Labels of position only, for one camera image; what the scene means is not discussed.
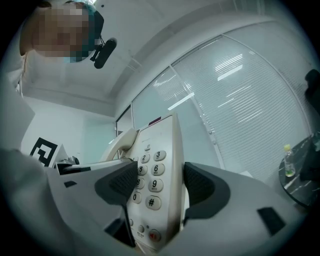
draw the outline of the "telephone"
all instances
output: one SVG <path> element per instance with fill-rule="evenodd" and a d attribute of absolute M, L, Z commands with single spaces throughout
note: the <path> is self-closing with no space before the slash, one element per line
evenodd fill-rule
<path fill-rule="evenodd" d="M 101 162 L 58 162 L 46 175 L 74 255 L 271 255 L 300 224 L 262 182 L 184 162 L 174 112 L 123 132 Z"/>

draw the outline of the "water bottle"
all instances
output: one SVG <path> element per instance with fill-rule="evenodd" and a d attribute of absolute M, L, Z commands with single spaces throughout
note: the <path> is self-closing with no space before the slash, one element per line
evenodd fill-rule
<path fill-rule="evenodd" d="M 284 151 L 285 151 L 285 155 L 284 155 L 285 176 L 292 177 L 296 173 L 294 153 L 292 152 L 289 144 L 284 146 Z"/>

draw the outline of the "white ceiling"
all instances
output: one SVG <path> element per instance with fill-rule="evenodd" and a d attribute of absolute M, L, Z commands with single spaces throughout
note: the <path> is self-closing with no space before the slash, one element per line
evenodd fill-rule
<path fill-rule="evenodd" d="M 89 58 L 80 63 L 62 63 L 32 52 L 27 58 L 29 74 L 24 93 L 32 97 L 35 90 L 46 90 L 48 99 L 48 93 L 55 92 L 64 96 L 64 102 L 73 96 L 112 104 L 149 53 L 191 23 L 235 11 L 235 2 L 243 0 L 96 0 L 96 9 L 104 18 L 102 38 L 117 39 L 117 47 L 104 67 L 96 69 Z"/>

